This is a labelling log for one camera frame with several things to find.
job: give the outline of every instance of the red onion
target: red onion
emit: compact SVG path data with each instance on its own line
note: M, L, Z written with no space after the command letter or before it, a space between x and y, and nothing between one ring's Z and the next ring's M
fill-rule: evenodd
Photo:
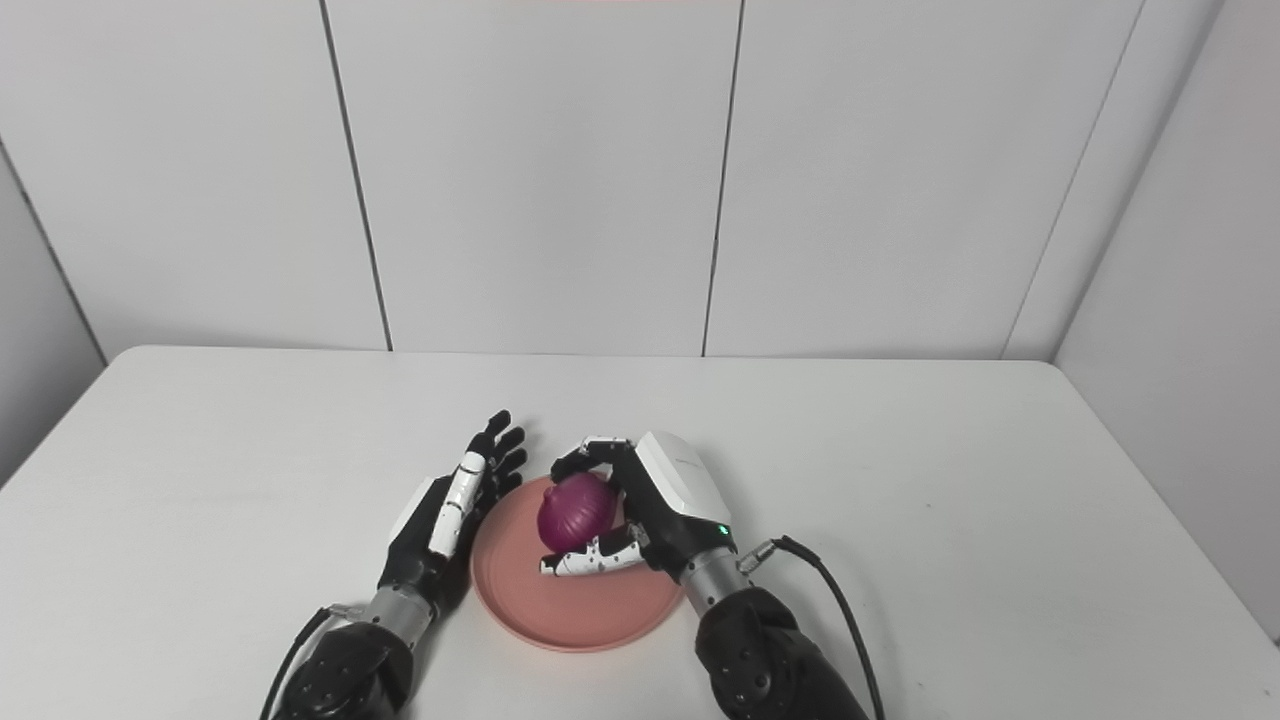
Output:
M538 537L552 552L568 552L608 532L617 515L613 488L593 473L570 475L547 488L538 509Z

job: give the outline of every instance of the white wall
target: white wall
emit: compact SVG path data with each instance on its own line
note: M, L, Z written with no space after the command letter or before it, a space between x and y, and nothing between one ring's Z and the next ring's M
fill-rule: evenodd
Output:
M1272 637L1277 36L1280 4L1224 5L1057 357Z
M748 3L708 354L1000 357L1068 314L1115 214L1076 169L1123 195L1210 6Z
M334 0L390 334L1047 359L1213 1ZM109 356L384 347L343 129L312 0L0 5Z
M0 3L0 132L109 357L385 347L315 3Z
M397 348L700 352L737 1L330 9Z
M0 147L0 486L101 369Z

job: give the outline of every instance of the black cable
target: black cable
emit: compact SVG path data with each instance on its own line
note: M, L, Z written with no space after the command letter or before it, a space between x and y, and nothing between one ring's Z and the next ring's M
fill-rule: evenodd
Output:
M298 633L298 637L293 638L293 646L284 655L284 662L280 662L280 669L275 673L275 679L271 680L271 689L266 692L266 702L262 705L262 715L259 716L259 720L268 720L271 716L271 707L275 706L275 696L280 692L280 683L284 682L284 674L293 665L293 659L330 616L333 616L333 612L328 607L316 610L316 614L307 620L307 624L302 625L302 632Z
M804 560L809 565L813 565L813 568L822 574L822 579L827 582L827 587L829 587L831 592L836 596L840 611L845 614L845 623L849 625L849 634L854 635L854 646L858 648L858 660L863 664L863 675L867 676L867 692L872 696L872 707L876 711L876 720L884 720L884 703L879 697L879 685L876 684L876 671L872 670L872 659L867 652L867 643L863 642L863 633L858 629L858 621L854 620L854 611L849 609L849 601L845 600L845 593L841 592L840 584L836 583L836 578L833 578L831 571L827 570L827 566L822 564L822 559L818 557L817 552L791 539L791 537L782 536L781 538L774 538L773 544L776 544L778 550L785 550L800 560Z

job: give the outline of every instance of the pink plate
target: pink plate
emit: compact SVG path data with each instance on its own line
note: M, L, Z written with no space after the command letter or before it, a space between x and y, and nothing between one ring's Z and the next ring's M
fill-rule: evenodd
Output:
M596 652L657 628L680 603L680 585L645 565L584 578L538 571L548 550L535 518L550 480L530 480L493 509L471 552L471 582L485 610L516 637L561 652Z

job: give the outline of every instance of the table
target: table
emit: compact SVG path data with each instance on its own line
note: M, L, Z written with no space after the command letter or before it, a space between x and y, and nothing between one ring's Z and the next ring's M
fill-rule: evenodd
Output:
M499 407L531 469L586 434L689 439L741 542L831 566L893 720L1280 716L1280 652L1048 365L170 347L119 356L0 491L0 716L256 717ZM865 702L818 575L755 578ZM468 597L412 716L718 717L695 626L558 655Z

